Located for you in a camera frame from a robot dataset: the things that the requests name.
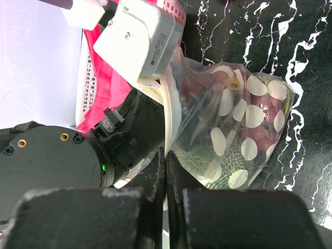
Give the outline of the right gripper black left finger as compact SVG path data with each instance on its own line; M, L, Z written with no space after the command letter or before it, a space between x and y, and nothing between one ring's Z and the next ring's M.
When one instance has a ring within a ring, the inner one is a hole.
M1 248L162 248L164 149L122 188L44 188L16 205Z

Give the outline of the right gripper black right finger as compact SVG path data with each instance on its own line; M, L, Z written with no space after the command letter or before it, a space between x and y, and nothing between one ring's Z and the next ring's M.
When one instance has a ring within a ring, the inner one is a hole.
M173 151L165 163L170 248L324 248L294 193L209 190Z

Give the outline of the clear zip top bag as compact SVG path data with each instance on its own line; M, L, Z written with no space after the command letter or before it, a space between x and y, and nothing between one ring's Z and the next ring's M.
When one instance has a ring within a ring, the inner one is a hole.
M205 66L185 57L182 48L174 50L159 81L165 96L160 103L164 108L165 128L164 140L160 145L166 153L174 152L175 146L189 151L196 144L211 142L216 155L222 157L233 140L241 139L240 123L232 117L233 93L235 86L239 84L235 73L237 69L248 75L267 75L286 83L274 75L252 73L240 64L219 62ZM288 83L286 85L290 90L290 103L285 125L296 96L292 87ZM264 152L259 152L252 160L255 170L248 188L270 157L267 159Z

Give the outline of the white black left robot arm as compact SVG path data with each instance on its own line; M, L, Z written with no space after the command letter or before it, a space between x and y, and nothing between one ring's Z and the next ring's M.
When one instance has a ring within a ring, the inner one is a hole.
M34 121L1 129L1 224L29 190L112 186L164 134L163 106L136 89L87 132Z

